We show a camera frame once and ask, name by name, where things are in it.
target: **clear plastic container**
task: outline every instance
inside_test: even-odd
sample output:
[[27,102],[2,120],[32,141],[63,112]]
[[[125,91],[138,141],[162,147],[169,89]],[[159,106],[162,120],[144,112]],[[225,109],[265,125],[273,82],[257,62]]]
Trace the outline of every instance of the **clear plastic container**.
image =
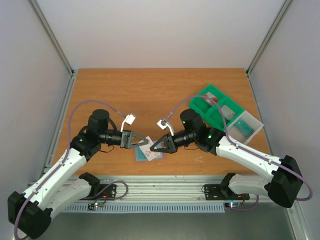
[[229,135],[243,144],[248,144],[264,127],[264,124],[246,110],[241,113],[228,127]]

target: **card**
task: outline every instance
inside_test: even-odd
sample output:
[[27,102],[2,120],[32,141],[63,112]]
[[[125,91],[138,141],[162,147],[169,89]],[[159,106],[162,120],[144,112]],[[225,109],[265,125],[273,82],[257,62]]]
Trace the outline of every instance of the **card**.
[[249,126],[248,123],[246,123],[244,120],[239,119],[238,121],[236,121],[236,123],[234,124],[234,126],[236,126],[236,128],[239,129],[239,131],[245,136],[245,137],[249,137],[251,134],[254,133],[254,129]]
[[231,120],[237,115],[234,111],[232,111],[232,110],[231,110],[228,106],[226,106],[226,105],[223,105],[223,106],[221,107],[221,111],[222,111],[224,117],[225,117],[227,120],[229,120],[229,121],[231,121]]
[[[162,148],[163,145],[162,143],[160,142],[156,148]],[[162,159],[164,157],[164,153],[163,152],[160,152],[160,155],[157,156],[155,159],[153,160],[156,160],[156,159]],[[137,162],[144,162],[144,161],[148,161],[146,155],[141,151],[141,149],[139,147],[136,147],[135,148],[135,160]]]
[[154,142],[151,140],[149,136],[145,137],[145,139],[148,140],[148,144],[139,146],[145,157],[148,159],[148,161],[151,161],[157,157],[160,156],[160,152],[151,151],[150,147],[154,144]]
[[[209,92],[209,91],[208,91],[205,95],[206,95],[208,98],[214,100],[216,103],[219,101],[219,99],[218,99],[215,95],[213,95],[211,92]],[[208,104],[210,104],[211,106],[214,105],[214,103],[213,103],[212,101],[210,101],[209,99],[205,99],[205,101],[206,101]]]

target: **wooden tabletop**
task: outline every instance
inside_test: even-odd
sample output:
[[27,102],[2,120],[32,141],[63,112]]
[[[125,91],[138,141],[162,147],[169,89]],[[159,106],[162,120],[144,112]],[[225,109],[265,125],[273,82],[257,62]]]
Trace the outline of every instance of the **wooden tabletop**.
[[[58,142],[54,162],[67,146],[67,120],[72,109],[90,99],[104,101],[124,114],[133,113],[133,125],[128,130],[156,141],[168,131],[157,126],[182,99],[198,93],[213,84],[245,110],[259,119],[253,94],[243,68],[130,68],[130,69],[80,69],[68,106],[66,118]],[[170,119],[175,131],[183,129],[180,112],[188,108],[184,103]],[[75,112],[71,123],[71,139],[88,123],[88,117],[96,109],[107,109],[99,103],[87,103]],[[110,117],[120,128],[123,117],[111,109]],[[260,131],[249,146],[269,153],[264,131]],[[93,175],[223,175],[229,172],[252,174],[253,172],[229,159],[214,156],[200,150],[179,148],[164,159],[136,162],[134,149],[116,146],[109,153],[98,152],[75,174],[89,172]]]

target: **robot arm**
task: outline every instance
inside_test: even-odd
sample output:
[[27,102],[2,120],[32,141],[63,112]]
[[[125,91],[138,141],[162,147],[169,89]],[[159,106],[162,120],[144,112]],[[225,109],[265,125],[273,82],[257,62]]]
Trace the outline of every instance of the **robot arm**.
[[[270,161],[283,165],[301,176],[294,158],[287,155],[283,159],[271,156],[229,137],[236,143],[233,145],[228,141],[223,131],[207,127],[201,116],[193,109],[183,111],[180,114],[180,119],[184,130],[179,132],[174,132],[172,126],[167,122],[158,122],[158,125],[162,125],[162,129],[168,127],[170,133],[160,138],[150,148],[152,151],[173,154],[178,151],[179,147],[195,143],[204,152],[231,159],[258,174],[258,176],[241,176],[228,173],[220,184],[226,200],[232,193],[255,194],[268,196],[275,203],[285,208],[290,208],[293,205],[303,184],[302,181],[282,168],[271,164]],[[159,143],[162,143],[164,147],[156,148]],[[258,156],[263,156],[269,161],[265,161]]]
[[[148,140],[144,137],[133,131],[123,130],[124,123],[131,125],[134,119],[132,114],[126,116],[121,130],[117,130],[106,110],[93,111],[88,125],[73,138],[70,149],[64,152],[51,169],[22,194],[15,191],[9,196],[9,221],[15,224],[19,211],[29,199],[18,219],[18,228],[30,238],[36,239],[67,206],[88,195],[95,196],[100,189],[100,180],[89,173],[80,175],[72,185],[63,189],[61,187],[101,149],[102,144],[126,149],[147,144]],[[134,137],[140,138],[142,142],[133,144]]]

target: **green tray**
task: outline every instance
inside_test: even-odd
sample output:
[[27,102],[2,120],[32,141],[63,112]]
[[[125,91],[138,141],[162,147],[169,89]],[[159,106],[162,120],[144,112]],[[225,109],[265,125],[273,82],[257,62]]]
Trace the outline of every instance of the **green tray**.
[[[225,118],[227,126],[229,126],[237,117],[239,117],[241,113],[243,113],[244,109],[241,106],[239,106],[235,101],[233,101],[230,97],[225,95],[222,91],[220,91],[212,84],[208,85],[197,95],[205,95],[208,92],[212,93],[218,98],[219,101],[217,103],[220,107],[226,105],[235,112],[236,115],[231,120]],[[221,131],[225,130],[221,114],[219,113],[216,105],[211,106],[203,98],[194,97],[189,103],[189,107],[200,114],[203,120],[205,120],[211,127],[214,127]]]

